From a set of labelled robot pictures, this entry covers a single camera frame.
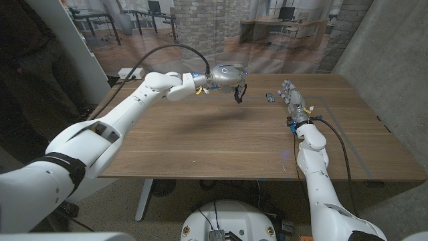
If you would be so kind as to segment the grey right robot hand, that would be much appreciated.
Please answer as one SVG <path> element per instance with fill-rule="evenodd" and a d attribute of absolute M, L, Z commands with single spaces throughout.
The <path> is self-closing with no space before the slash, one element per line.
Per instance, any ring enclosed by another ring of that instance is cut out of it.
<path fill-rule="evenodd" d="M 289 79 L 284 80 L 282 83 L 284 91 L 278 91 L 280 97 L 284 100 L 287 105 L 288 112 L 295 124 L 302 123 L 310 120 L 310 113 L 313 108 L 306 108 L 304 97 L 296 89 L 296 87 L 290 82 Z"/>

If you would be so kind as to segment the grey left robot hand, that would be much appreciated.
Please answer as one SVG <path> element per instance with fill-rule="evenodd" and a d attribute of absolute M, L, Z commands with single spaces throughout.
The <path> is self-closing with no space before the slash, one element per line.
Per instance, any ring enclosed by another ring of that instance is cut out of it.
<path fill-rule="evenodd" d="M 236 92 L 244 95 L 246 91 L 245 76 L 247 71 L 241 64 L 224 64 L 210 70 L 213 86 L 222 93 Z"/>

